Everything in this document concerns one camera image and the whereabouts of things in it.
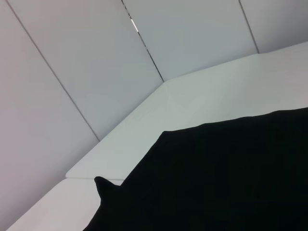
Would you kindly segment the black shirt with FREE print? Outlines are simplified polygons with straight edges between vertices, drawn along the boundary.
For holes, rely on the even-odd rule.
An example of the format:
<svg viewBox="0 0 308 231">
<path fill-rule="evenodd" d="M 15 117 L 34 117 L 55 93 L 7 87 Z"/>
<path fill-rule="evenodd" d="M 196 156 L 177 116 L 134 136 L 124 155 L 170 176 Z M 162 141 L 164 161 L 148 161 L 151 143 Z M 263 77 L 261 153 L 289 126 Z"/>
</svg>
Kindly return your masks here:
<svg viewBox="0 0 308 231">
<path fill-rule="evenodd" d="M 163 132 L 83 231 L 308 231 L 308 108 Z"/>
</svg>

